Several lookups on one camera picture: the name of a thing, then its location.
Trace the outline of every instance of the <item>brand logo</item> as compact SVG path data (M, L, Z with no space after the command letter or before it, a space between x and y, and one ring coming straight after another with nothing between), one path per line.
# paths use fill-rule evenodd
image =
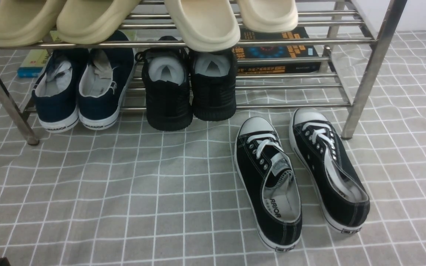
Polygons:
M272 205L272 209L273 209L273 211L274 211L274 215L275 215L277 218L282 217L282 215L280 215L279 208L277 207L277 203L275 203L275 200L274 200L274 199L271 199L271 205Z
M347 229L343 229L343 230L341 230L341 233L342 234L349 234L349 235L352 235L352 234L356 234L357 232L359 232L361 229L359 228L359 229L356 229L356 230L347 230Z
M59 127L59 128L47 128L47 130L49 130L49 131L59 131L59 130L64 130L66 128L67 128L66 126L63 126L63 127Z
M295 245L291 246L290 248L283 249L283 248L279 248L278 246L276 246L275 250L276 250L276 252L287 252L287 251L291 251L292 249L294 249L294 247L295 247Z
M105 126L88 126L88 125L85 125L85 126L87 126L89 128L104 128L105 127Z

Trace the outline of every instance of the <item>metal shoe rack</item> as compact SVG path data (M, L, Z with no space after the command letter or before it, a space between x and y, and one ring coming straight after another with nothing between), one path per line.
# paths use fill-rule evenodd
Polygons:
M389 48L394 32L399 23L402 12L404 11L407 0L390 0L389 7L382 22L382 26L377 35L370 28L370 24L364 13L360 9L356 0L296 0L296 2L335 2L334 10L330 11L313 11L299 12L299 27L329 27L326 38L310 38L310 39L294 39L280 41L240 41L238 45L244 47L259 47L259 46L277 46L277 45L324 45L323 55L312 58L293 58L293 59L249 59L247 63L264 64L271 61L286 61L286 62L321 62L321 68L318 73L309 74L266 74L266 75L245 75L238 76L238 80L253 80L253 79L316 79L316 78L334 78L335 83L317 83L317 84L299 84L299 85L279 85L279 86L237 86L238 91L257 91L269 89L338 89L341 93L343 101L340 102L323 102L323 103L285 103L285 104L244 104L238 105L238 109L290 109L290 108L348 108L349 115L346 124L343 128L342 138L350 139L353 136L355 128L360 119L366 101L369 97L371 89L377 78L379 69L381 68L384 56ZM141 5L163 5L163 0L144 0ZM331 20L302 20L304 17L330 17ZM152 29L175 29L172 22L169 23L143 23L145 20L169 20L168 14L130 14L126 21L120 25L120 29L136 29L136 30L152 30ZM339 27L359 27L363 37L359 38L338 38ZM356 95L350 95L346 87L343 85L342 77L339 71L334 67L331 59L332 49L334 45L339 44L369 44L372 48L372 53L369 62L362 77L360 86ZM64 42L53 42L51 37L46 37L43 42L34 45L17 48L2 48L0 49L71 49L75 47L99 48L99 47L133 47L133 48L149 48L149 47L185 47L183 42L166 42L166 41L136 41L136 42L102 42L93 45L76 45ZM140 78L134 78L131 83L131 88L128 93L143 92ZM34 113L34 104L31 100L19 107L11 97L6 86L0 78L0 101L4 109L7 111L18 130L27 140L29 145L37 145L39 138L34 134L31 126L27 123L30 113ZM145 106L123 106L123 112L142 112L145 111Z

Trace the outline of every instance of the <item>shoe tongue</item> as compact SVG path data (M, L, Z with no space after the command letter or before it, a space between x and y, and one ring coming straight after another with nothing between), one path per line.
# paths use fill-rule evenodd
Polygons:
M109 62L108 56L103 50L98 50L93 58L93 65L95 65L95 74L100 79L111 79L113 76L113 69Z

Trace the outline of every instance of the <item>black canvas sneaker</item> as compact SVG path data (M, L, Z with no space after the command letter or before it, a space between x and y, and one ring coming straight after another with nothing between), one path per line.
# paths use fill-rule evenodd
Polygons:
M298 109L290 123L290 145L313 176L329 225L344 234L360 231L369 196L331 123L316 109Z
M129 38L117 30L108 41L129 41ZM114 125L134 76L134 62L132 48L91 49L77 90L80 121L84 126L103 130Z
M290 159L267 120L252 117L244 122L236 138L234 161L259 238L275 251L293 249L301 235L300 195Z
M204 121L223 121L236 112L238 60L231 49L189 52L193 113Z
M88 49L54 50L32 90L40 125L51 133L78 123L77 85Z
M172 36L161 41L177 41ZM146 88L147 122L161 131L176 131L193 119L188 81L188 54L184 48L151 48L136 54L143 61L142 81Z

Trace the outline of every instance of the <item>slide sandal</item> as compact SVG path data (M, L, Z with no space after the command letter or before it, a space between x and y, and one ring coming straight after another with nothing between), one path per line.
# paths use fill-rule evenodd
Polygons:
M244 25L255 32L278 33L295 29L295 0L238 0Z
M69 0L57 20L59 38L72 44L107 40L141 0Z
M0 0L0 47L42 40L55 26L66 0Z
M164 4L192 50L222 51L240 40L240 28L229 0L165 0Z

